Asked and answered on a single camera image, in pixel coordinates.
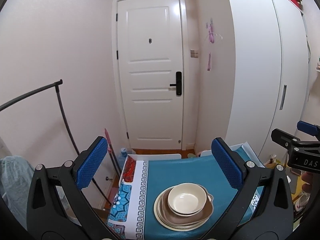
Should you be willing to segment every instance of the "bowl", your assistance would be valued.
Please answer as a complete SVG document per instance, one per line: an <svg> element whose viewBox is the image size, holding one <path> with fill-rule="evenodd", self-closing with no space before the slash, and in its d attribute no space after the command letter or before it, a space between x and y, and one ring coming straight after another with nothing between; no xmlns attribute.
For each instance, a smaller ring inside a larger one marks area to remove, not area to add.
<svg viewBox="0 0 320 240"><path fill-rule="evenodd" d="M207 201L205 190L194 183L182 183L173 187L168 195L168 205L177 214L189 215L203 209Z"/></svg>

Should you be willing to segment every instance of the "screw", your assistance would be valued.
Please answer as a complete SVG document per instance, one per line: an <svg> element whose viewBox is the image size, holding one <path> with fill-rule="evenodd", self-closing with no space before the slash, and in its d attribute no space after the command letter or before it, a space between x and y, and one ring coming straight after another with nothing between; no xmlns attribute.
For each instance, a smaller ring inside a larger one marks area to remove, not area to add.
<svg viewBox="0 0 320 240"><path fill-rule="evenodd" d="M248 162L247 162L247 166L248 166L249 168L253 168L253 167L255 166L255 164L254 164L254 162L252 162L252 161L248 161Z"/></svg>
<svg viewBox="0 0 320 240"><path fill-rule="evenodd" d="M277 169L279 170L279 171L283 171L283 167L281 166L281 165L277 165Z"/></svg>
<svg viewBox="0 0 320 240"><path fill-rule="evenodd" d="M36 170L37 170L37 171L39 171L39 170L41 170L41 169L42 169L42 167L43 167L43 165L42 165L42 164L38 164L38 165L36 166Z"/></svg>
<svg viewBox="0 0 320 240"><path fill-rule="evenodd" d="M66 162L64 163L64 166L70 167L72 164L73 164L73 161L66 161Z"/></svg>

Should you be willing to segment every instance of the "blue textured pad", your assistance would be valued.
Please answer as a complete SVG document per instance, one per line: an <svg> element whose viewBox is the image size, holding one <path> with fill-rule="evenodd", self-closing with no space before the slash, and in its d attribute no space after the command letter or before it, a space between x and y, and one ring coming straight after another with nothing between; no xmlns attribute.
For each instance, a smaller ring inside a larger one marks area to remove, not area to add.
<svg viewBox="0 0 320 240"><path fill-rule="evenodd" d="M211 152L230 186L238 190L241 189L242 172L217 139L214 139L211 143Z"/></svg>
<svg viewBox="0 0 320 240"><path fill-rule="evenodd" d="M88 187L108 151L108 142L101 139L77 170L76 184L79 190Z"/></svg>
<svg viewBox="0 0 320 240"><path fill-rule="evenodd" d="M303 121L299 121L297 123L297 129L301 132L310 134L311 136L316 136L319 134L319 130L316 125L313 125L313 124L310 124L307 122L303 122Z"/></svg>

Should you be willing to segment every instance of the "door frame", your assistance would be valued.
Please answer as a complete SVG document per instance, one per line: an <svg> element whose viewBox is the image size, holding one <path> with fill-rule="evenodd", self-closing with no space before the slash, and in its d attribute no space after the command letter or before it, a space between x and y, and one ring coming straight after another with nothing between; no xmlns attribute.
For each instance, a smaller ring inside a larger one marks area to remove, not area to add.
<svg viewBox="0 0 320 240"><path fill-rule="evenodd" d="M117 60L116 52L118 50L117 44L117 21L116 14L118 12L118 2L122 0L113 0L112 2L112 17L111 17L111 40L112 40L112 62L113 62L113 73L116 87L116 104L120 116L120 133L121 139L125 147L130 146L130 140L127 138L127 124L124 115L123 100L121 94L121 83L120 83L120 73L119 73L119 62ZM182 139L181 139L181 149L185 150L187 146L186 131L187 127L187 106L189 103L189 42L188 42L188 26L187 26L187 14L186 14L186 4L185 0L180 1L180 11L181 11L181 29L182 29L182 53L183 53L183 114L182 114Z"/></svg>

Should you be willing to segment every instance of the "hand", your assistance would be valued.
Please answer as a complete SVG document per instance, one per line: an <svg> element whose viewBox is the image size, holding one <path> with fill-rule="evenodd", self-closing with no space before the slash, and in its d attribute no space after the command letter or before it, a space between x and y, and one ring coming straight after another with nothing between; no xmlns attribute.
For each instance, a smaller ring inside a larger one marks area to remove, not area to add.
<svg viewBox="0 0 320 240"><path fill-rule="evenodd" d="M312 190L312 182L313 182L313 173L312 172L305 172L302 174L301 179L308 183L302 185L302 190L306 193L311 193Z"/></svg>

